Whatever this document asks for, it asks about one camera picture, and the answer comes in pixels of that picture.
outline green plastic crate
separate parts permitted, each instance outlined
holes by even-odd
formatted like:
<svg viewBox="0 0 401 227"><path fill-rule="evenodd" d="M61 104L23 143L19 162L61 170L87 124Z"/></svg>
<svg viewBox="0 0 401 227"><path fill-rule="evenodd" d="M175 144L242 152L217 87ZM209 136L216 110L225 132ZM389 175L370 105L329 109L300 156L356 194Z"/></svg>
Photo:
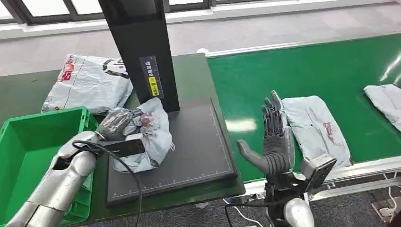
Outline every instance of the green plastic crate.
<svg viewBox="0 0 401 227"><path fill-rule="evenodd" d="M84 107L16 117L0 130L0 227L29 198L49 168L58 149L76 134L98 124ZM92 174L79 190L62 226L89 217Z"/></svg>

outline white plastic bag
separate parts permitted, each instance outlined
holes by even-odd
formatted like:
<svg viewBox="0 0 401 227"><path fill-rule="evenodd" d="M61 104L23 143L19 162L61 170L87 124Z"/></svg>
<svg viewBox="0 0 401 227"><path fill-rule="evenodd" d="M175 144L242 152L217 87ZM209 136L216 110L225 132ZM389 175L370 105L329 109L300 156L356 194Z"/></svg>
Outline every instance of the white plastic bag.
<svg viewBox="0 0 401 227"><path fill-rule="evenodd" d="M138 106L144 114L134 118L124 130L128 135L125 140L141 140L145 152L123 157L122 160L133 172L142 172L157 168L169 150L174 150L173 138L169 129L168 115L159 98L152 98ZM140 133L130 135L140 127ZM120 162L114 160L113 167L120 172L127 172Z"/></svg>
<svg viewBox="0 0 401 227"><path fill-rule="evenodd" d="M282 103L304 157L328 154L337 159L334 167L352 165L347 143L323 100L310 96L285 98Z"/></svg>
<svg viewBox="0 0 401 227"><path fill-rule="evenodd" d="M124 106L132 89L121 59L68 54L42 112L85 106L103 113Z"/></svg>
<svg viewBox="0 0 401 227"><path fill-rule="evenodd" d="M401 131L401 89L393 84L386 84L369 85L364 88L364 91L373 105Z"/></svg>

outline black platform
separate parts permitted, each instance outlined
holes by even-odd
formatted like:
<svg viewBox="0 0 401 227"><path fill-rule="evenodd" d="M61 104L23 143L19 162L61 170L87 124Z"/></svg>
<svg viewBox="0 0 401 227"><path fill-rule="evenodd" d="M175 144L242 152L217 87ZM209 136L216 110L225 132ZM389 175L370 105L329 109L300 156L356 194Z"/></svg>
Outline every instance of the black platform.
<svg viewBox="0 0 401 227"><path fill-rule="evenodd" d="M145 195L237 176L211 101L168 116L175 151L167 154L160 167L138 173ZM139 194L136 183L129 174L114 170L111 161L107 205L134 200Z"/></svg>

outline sticker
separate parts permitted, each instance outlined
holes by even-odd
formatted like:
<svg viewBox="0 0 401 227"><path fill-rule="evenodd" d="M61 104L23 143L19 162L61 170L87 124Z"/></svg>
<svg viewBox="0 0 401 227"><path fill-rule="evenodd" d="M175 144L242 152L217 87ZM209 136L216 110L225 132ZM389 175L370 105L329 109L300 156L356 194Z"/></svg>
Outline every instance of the sticker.
<svg viewBox="0 0 401 227"><path fill-rule="evenodd" d="M63 73L60 78L60 82L69 81L71 79L71 73L74 71L74 61L69 56L63 67Z"/></svg>
<svg viewBox="0 0 401 227"><path fill-rule="evenodd" d="M164 98L156 56L140 57L139 61L143 74L147 78L149 92L153 97Z"/></svg>
<svg viewBox="0 0 401 227"><path fill-rule="evenodd" d="M126 79L129 79L127 69L125 68L124 62L122 59L113 60L109 59L103 63L103 72L112 75L112 76L120 76Z"/></svg>
<svg viewBox="0 0 401 227"><path fill-rule="evenodd" d="M153 96L158 96L159 88L157 88L156 78L149 77L149 84L150 84L150 91L152 92Z"/></svg>

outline yellow label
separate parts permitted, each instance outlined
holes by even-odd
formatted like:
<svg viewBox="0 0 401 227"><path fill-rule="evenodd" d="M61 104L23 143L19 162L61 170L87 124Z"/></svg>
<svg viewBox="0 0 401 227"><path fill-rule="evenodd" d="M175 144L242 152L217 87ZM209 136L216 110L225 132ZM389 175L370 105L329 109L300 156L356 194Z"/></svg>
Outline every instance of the yellow label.
<svg viewBox="0 0 401 227"><path fill-rule="evenodd" d="M157 87L156 78L149 77L149 84L150 84L150 90L152 91L153 96L158 96L159 88Z"/></svg>

